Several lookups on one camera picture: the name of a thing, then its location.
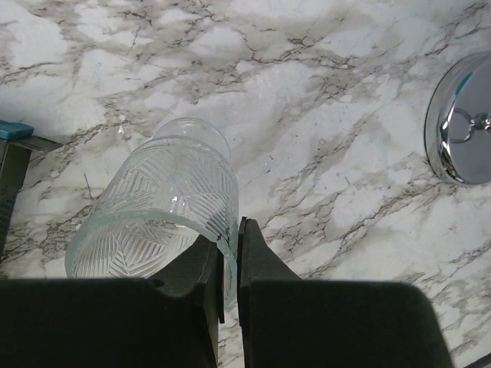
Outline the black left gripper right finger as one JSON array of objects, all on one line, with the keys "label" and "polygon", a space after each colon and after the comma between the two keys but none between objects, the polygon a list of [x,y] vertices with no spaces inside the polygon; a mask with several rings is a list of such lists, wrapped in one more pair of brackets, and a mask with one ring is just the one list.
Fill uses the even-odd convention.
[{"label": "black left gripper right finger", "polygon": [[433,308],[413,285],[304,280],[239,226],[239,322],[247,367],[450,367]]}]

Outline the clear wine glass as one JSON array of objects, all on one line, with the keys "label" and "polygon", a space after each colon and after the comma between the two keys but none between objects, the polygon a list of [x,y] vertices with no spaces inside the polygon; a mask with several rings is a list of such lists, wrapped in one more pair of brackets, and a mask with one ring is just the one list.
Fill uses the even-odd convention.
[{"label": "clear wine glass", "polygon": [[239,188],[226,138],[198,118],[165,123],[124,161],[68,244],[69,278],[150,278],[199,237],[236,293]]}]

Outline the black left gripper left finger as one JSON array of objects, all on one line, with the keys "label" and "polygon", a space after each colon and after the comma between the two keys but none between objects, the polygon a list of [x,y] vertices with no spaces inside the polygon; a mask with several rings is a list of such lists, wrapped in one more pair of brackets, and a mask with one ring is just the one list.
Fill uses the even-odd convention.
[{"label": "black left gripper left finger", "polygon": [[3,367],[215,367],[223,258],[204,237],[148,279],[1,283]]}]

